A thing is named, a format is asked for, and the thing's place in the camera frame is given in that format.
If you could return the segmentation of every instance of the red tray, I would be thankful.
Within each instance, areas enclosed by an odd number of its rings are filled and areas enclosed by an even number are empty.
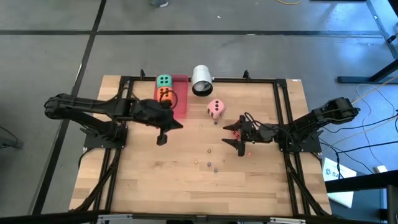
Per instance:
[[[187,114],[187,98],[188,98],[188,75],[171,75],[172,76],[172,88],[178,96],[177,106],[173,109],[174,119],[185,118]],[[155,82],[154,99],[157,100],[157,89]]]

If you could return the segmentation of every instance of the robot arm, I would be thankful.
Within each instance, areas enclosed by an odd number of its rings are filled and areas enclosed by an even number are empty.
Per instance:
[[[104,144],[99,144],[100,146],[110,142],[124,145],[127,132],[121,123],[125,121],[160,128],[157,138],[160,146],[167,142],[167,131],[183,128],[173,119],[174,112],[170,109],[169,101],[159,103],[152,99],[119,98],[118,95],[119,93],[110,100],[101,101],[59,94],[46,102],[45,115],[51,119],[70,119],[81,124],[85,128],[82,131],[87,135],[102,139]],[[111,121],[101,121],[86,113],[105,114]]]
[[[222,139],[238,150],[238,156],[243,156],[244,143],[247,141],[269,143],[272,140],[280,144],[287,152],[317,152],[319,128],[327,124],[343,124],[352,121],[358,115],[359,108],[354,108],[347,98],[336,98],[323,106],[312,110],[309,114],[290,122],[289,124],[262,124],[247,120],[241,115],[235,124],[225,126],[230,131],[240,130],[240,139]]]

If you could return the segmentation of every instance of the concrete floor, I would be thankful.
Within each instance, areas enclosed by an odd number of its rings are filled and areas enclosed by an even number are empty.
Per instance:
[[[397,17],[387,0],[371,0],[391,35]],[[100,30],[378,30],[366,3],[311,2],[285,6],[269,0],[170,0],[155,9],[149,0],[112,0],[106,3]],[[100,0],[0,1],[1,29],[91,30]],[[88,36],[0,35],[0,125],[25,142],[23,149],[0,150],[0,216],[25,215],[44,171],[58,121],[44,116],[43,104],[57,93],[69,93],[74,84]],[[101,35],[91,51],[79,96],[95,98],[103,75],[185,73],[198,64],[209,66],[216,77],[241,77],[249,70],[256,78],[302,79],[308,108],[337,96],[357,99],[355,85],[335,82],[340,75],[369,76],[393,61],[380,37],[369,36],[251,36],[251,35]],[[361,94],[367,86],[359,87]],[[398,108],[397,87],[380,89]],[[366,123],[392,115],[392,108],[378,93],[366,98],[373,109]],[[350,124],[367,115],[362,109]],[[44,212],[68,209],[77,174],[84,135],[70,124]],[[359,130],[323,133],[329,143]],[[394,123],[369,132],[371,144],[393,141]],[[337,144],[341,149],[366,145],[364,135]],[[375,147],[389,170],[398,169],[396,145]],[[379,163],[369,149],[350,153],[372,168]],[[323,156],[335,159],[326,149]],[[346,156],[341,164],[369,173]]]

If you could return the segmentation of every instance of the wooden table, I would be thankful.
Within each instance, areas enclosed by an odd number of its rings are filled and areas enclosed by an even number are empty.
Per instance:
[[[98,99],[114,96],[119,81],[120,76],[104,76]],[[297,119],[308,113],[303,86],[300,80],[287,80],[287,84],[293,117]],[[134,82],[133,92],[141,99],[153,98],[154,86],[154,82]],[[272,85],[214,83],[213,86],[213,93],[203,98],[188,91],[187,116],[179,119],[184,128],[168,132],[168,143],[164,146],[155,143],[158,129],[128,123],[128,139],[121,154],[112,212],[292,215],[278,144],[247,144],[246,155],[238,157],[233,147],[221,141],[221,138],[233,137],[231,131],[222,127],[236,122],[245,111],[262,123],[278,123]],[[206,105],[214,98],[226,105],[217,125],[206,113]],[[282,90],[280,98],[284,121],[287,121]],[[107,119],[98,114],[96,117]],[[70,208],[79,206],[97,184],[103,156],[104,149],[94,149],[83,158]],[[301,161],[307,188],[330,213],[319,161],[309,153],[301,153]],[[303,213],[300,191],[297,186],[295,189],[298,208]],[[104,208],[106,193],[107,186],[100,208]]]

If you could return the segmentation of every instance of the black metal frame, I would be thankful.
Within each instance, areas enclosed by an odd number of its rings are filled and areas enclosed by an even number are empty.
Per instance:
[[[395,59],[389,65],[384,67],[382,70],[378,71],[371,77],[337,77],[338,83],[368,83],[368,84],[378,84],[384,83],[391,78],[386,78],[394,71],[398,70],[398,59]],[[398,79],[390,81],[389,84],[398,84]]]
[[[363,35],[363,36],[381,36],[384,37],[385,39],[388,38],[388,36],[386,36],[386,31],[383,28],[381,22],[379,21],[379,19],[375,19],[376,24],[379,28],[379,31],[315,31],[315,30],[98,30],[99,24],[101,22],[101,18],[104,12],[104,8],[106,5],[106,1],[107,0],[101,0],[100,5],[99,5],[99,9],[98,9],[98,13],[96,15],[96,19],[95,22],[93,24],[93,27],[91,30],[0,30],[0,35],[89,35],[89,39],[83,54],[83,58],[81,60],[81,67],[78,71],[78,74],[76,76],[76,81],[75,84],[72,88],[72,92],[71,95],[73,96],[77,96],[80,86],[81,86],[81,82],[83,80],[83,76],[85,74],[85,70],[86,70],[86,66],[88,63],[88,59],[90,57],[90,53],[91,50],[93,48],[93,44],[95,41],[95,37],[97,35],[248,35],[248,34],[254,34],[254,35],[320,35],[320,36],[358,36],[358,35]],[[368,5],[368,8],[371,12],[372,15],[377,15],[375,9],[373,8],[371,2],[368,0],[366,1],[366,4]],[[386,44],[388,45],[388,47],[390,48],[391,54],[393,55],[394,58],[397,58],[397,52],[394,48],[394,46],[392,46],[390,43],[386,42]],[[144,77],[143,75],[144,73],[141,73],[141,76],[139,78],[134,77],[132,78],[132,82],[134,80],[148,80],[148,81],[153,81],[154,78],[151,77]],[[216,82],[252,82],[252,83],[264,83],[264,80],[261,79],[250,79],[249,76],[244,76],[244,78],[236,78],[236,79],[229,79],[229,78],[217,78]],[[287,89],[285,89],[284,87],[282,87],[283,91],[284,91],[284,100],[285,100],[285,105],[287,108],[287,116],[288,116],[288,120],[291,120],[291,110],[290,110],[290,103],[289,103],[289,96],[287,95],[286,98],[286,94],[285,91],[287,91]],[[50,156],[50,160],[49,163],[47,164],[47,168],[45,171],[45,175],[44,178],[42,179],[41,183],[40,183],[40,188],[39,191],[37,192],[37,196],[34,198],[33,202],[34,206],[32,207],[32,214],[34,215],[39,215],[42,212],[42,208],[44,206],[45,203],[45,198],[47,195],[47,192],[49,190],[50,187],[50,183],[52,180],[52,176],[53,173],[55,171],[55,167],[60,155],[60,151],[62,148],[62,144],[63,141],[65,139],[65,135],[67,132],[67,128],[69,125],[69,121],[62,121],[60,123],[60,127],[59,127],[59,131],[57,134],[57,138],[55,140],[55,144],[53,145],[52,148],[52,152],[51,152],[51,156]],[[109,157],[110,157],[110,152],[111,149],[105,149],[104,152],[104,161],[103,161],[103,167],[101,169],[101,175],[104,174],[105,172],[105,167],[106,165],[108,165],[109,163]],[[295,162],[300,164],[300,156],[298,154],[294,155],[295,158]],[[300,171],[302,168],[301,166],[297,167],[297,171],[298,171],[298,175],[300,176],[302,173],[302,171]],[[100,199],[101,199],[101,194],[99,194],[96,197],[96,200],[94,202],[94,208],[98,209],[99,207],[99,203],[100,203]],[[305,203],[303,201],[303,205],[304,205],[304,212],[307,213],[307,206],[308,204]],[[143,214],[135,214],[135,217],[139,217],[139,218],[145,218],[147,215],[143,215]],[[174,217],[173,215],[168,216],[168,215],[159,215],[160,217],[164,217],[164,218],[173,218],[173,219],[178,219],[177,217]],[[236,221],[236,220],[241,220],[241,221],[247,221],[246,218],[243,217],[234,217],[234,216],[209,216],[211,217],[211,219],[213,220],[219,220],[220,218],[222,219],[227,219],[227,220],[231,220],[231,221]],[[251,217],[250,220],[253,221],[260,221],[262,220],[261,218],[258,217]]]
[[[289,100],[289,92],[287,89],[286,80],[284,79],[259,79],[259,78],[251,78],[249,76],[249,72],[245,71],[244,78],[215,78],[214,82],[229,82],[229,83],[268,83],[272,84],[274,97],[275,97],[275,108],[277,112],[277,117],[279,120],[279,124],[284,123],[283,114],[282,114],[282,106],[280,102],[279,95],[279,87],[281,87],[285,102],[286,113],[288,117],[288,121],[293,120],[292,111],[290,107]],[[155,77],[147,77],[143,70],[141,70],[141,75],[139,77],[121,77],[121,81],[119,82],[119,89],[123,88],[126,84],[128,84],[128,96],[131,96],[132,88],[134,81],[155,81]],[[104,173],[108,170],[109,156],[111,149],[105,149],[104,158],[101,168],[101,174],[99,179],[104,177]],[[307,223],[368,223],[368,222],[359,222],[354,220],[342,220],[338,218],[334,218],[332,216],[323,216],[326,215],[323,211],[317,212],[317,209],[314,209],[317,213],[317,216],[310,215],[310,209],[308,205],[308,201],[306,198],[310,198],[310,204],[313,208],[319,207],[319,204],[316,203],[315,199],[310,195],[310,192],[305,188],[303,172],[301,167],[300,155],[298,153],[294,154],[297,173],[291,172],[294,170],[292,163],[290,161],[290,154],[288,152],[284,153],[284,161],[285,168],[287,173],[287,180],[289,186],[289,194],[290,194],[290,202],[292,204],[292,217],[277,217],[277,218],[294,218],[294,219],[303,219],[306,220]],[[81,223],[84,222],[92,222],[94,223],[99,219],[100,215],[111,214],[111,202],[114,191],[114,186],[116,183],[116,174],[118,169],[118,162],[120,159],[120,153],[116,153],[115,156],[118,156],[114,161],[117,161],[115,170],[111,173],[108,194],[106,198],[106,205],[104,210],[99,210],[99,204],[101,200],[101,192],[95,198],[93,211],[86,211],[88,206],[85,206],[83,210],[70,211],[67,213],[55,213],[55,214],[44,214],[44,215],[32,215],[32,216],[23,216],[23,217],[9,217],[9,218],[0,218],[1,223],[53,223],[55,220],[58,223]],[[297,199],[295,196],[294,189],[294,181],[300,187],[302,193],[302,202],[303,209],[305,214],[299,214]],[[235,215],[176,215],[176,214],[155,214],[155,213],[133,213],[129,214],[127,218],[138,218],[138,219],[173,219],[173,220],[192,220],[196,222],[209,222],[209,221],[238,221],[238,222],[269,222],[276,217],[261,217],[261,216],[235,216]]]
[[[380,219],[396,224],[398,222],[398,170],[326,182],[326,190],[329,193],[371,189],[387,189],[387,208],[380,209]]]
[[[371,77],[341,76],[341,77],[337,77],[338,83],[380,84],[380,83],[384,83],[384,82],[388,81],[388,79],[386,79],[386,77],[398,69],[398,52],[397,52],[396,48],[391,44],[391,41],[389,41],[389,34],[387,33],[386,29],[384,28],[383,24],[381,23],[380,17],[378,16],[376,10],[374,9],[372,2],[370,0],[367,0],[366,4],[368,5],[368,8],[371,11],[371,14],[373,15],[374,21],[376,22],[377,27],[379,28],[379,31],[381,32],[382,36],[384,37],[384,40],[386,41],[386,44],[391,51],[392,57],[395,60]],[[398,84],[398,80],[393,80],[393,81],[389,82],[389,84]]]

